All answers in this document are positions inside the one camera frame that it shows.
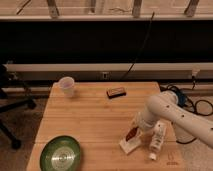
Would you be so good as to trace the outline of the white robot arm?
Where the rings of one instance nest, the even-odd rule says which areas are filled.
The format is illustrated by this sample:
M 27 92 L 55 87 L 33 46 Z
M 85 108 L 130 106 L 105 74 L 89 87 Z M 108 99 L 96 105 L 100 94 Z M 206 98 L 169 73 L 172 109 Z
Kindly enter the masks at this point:
M 151 130 L 161 118 L 169 120 L 213 149 L 213 121 L 197 116 L 178 106 L 179 98 L 172 91 L 150 96 L 133 125 L 142 132 Z

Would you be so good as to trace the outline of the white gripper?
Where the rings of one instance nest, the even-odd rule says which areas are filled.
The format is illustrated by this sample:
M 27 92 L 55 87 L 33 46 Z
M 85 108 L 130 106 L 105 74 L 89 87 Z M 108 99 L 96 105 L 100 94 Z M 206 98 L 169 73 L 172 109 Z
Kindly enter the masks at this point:
M 158 121 L 157 124 L 154 127 L 153 136 L 150 143 L 150 149 L 153 152 L 150 152 L 149 158 L 151 160 L 156 161 L 157 160 L 157 153 L 161 150 L 161 147 L 164 143 L 164 138 L 166 135 L 166 124 Z

